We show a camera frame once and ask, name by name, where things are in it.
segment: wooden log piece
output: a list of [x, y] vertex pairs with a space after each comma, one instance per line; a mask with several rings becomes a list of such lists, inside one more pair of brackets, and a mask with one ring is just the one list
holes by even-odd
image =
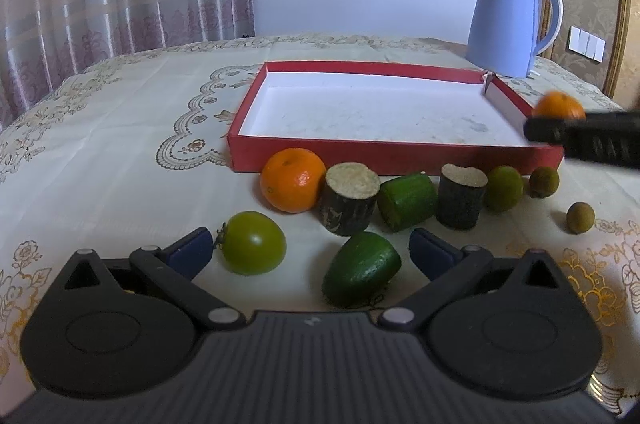
[[440, 173], [436, 218], [452, 229], [471, 229], [478, 223], [487, 177], [476, 168], [445, 164]]
[[320, 197], [320, 220], [332, 233], [350, 237], [369, 226], [380, 177], [359, 162], [331, 166]]

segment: green cucumber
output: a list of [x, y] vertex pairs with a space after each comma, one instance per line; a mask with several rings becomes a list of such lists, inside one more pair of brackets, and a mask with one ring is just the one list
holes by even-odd
[[393, 233], [420, 224], [436, 211], [438, 194], [426, 173], [386, 181], [378, 193], [378, 209]]
[[340, 308], [368, 300], [400, 270], [402, 260], [380, 235], [353, 235], [334, 256], [322, 280], [322, 293]]

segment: light switch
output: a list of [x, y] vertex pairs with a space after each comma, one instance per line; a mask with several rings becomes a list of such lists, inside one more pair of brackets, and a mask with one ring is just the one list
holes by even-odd
[[580, 38], [580, 29], [575, 26], [571, 26], [569, 30], [569, 50], [578, 52], [578, 40]]
[[594, 36], [596, 39], [596, 54], [593, 56], [593, 59], [599, 63], [602, 63], [604, 60], [604, 40]]
[[596, 41], [597, 39], [597, 36], [594, 36], [593, 34], [589, 35], [589, 39], [587, 40], [587, 51], [585, 51], [584, 53], [587, 58], [596, 59], [596, 44], [598, 43]]
[[580, 31], [580, 38], [578, 39], [578, 50], [580, 54], [587, 54], [587, 44], [589, 43], [590, 34], [585, 30]]

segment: table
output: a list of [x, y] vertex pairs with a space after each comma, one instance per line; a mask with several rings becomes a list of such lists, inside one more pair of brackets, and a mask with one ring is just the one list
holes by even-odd
[[[91, 247], [125, 257], [145, 244], [165, 246], [192, 229], [212, 232], [243, 210], [268, 214], [288, 249], [271, 273], [230, 273], [215, 253], [194, 280], [247, 314], [254, 309], [324, 310], [322, 275], [345, 238], [313, 213], [276, 213], [257, 192], [257, 176], [226, 166], [225, 134], [264, 61], [393, 61], [474, 68], [464, 47], [432, 39], [282, 36], [202, 42], [102, 61], [0, 134], [0, 413], [33, 390], [18, 341], [37, 301], [70, 254]], [[617, 109], [596, 87], [538, 58], [526, 79], [508, 83], [528, 102], [559, 89], [586, 109]], [[432, 218], [424, 226], [453, 245], [479, 244], [497, 256], [543, 247], [558, 261], [602, 331], [604, 355], [590, 390], [615, 413], [640, 392], [640, 180], [628, 171], [564, 162], [553, 197], [526, 197], [502, 215], [481, 214], [472, 231]], [[566, 209], [596, 211], [584, 235], [562, 229]], [[370, 229], [385, 234], [375, 219]], [[373, 315], [427, 282], [408, 258], [410, 229], [385, 235], [403, 259]]]

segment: mandarin orange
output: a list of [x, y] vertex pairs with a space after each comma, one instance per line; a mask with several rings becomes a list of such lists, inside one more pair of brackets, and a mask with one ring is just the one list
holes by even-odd
[[584, 109], [578, 100], [559, 90], [546, 93], [533, 108], [534, 117], [553, 117], [556, 119], [584, 119]]
[[316, 205], [326, 167], [312, 151], [287, 148], [271, 156], [260, 173], [260, 190], [276, 209], [302, 213]]

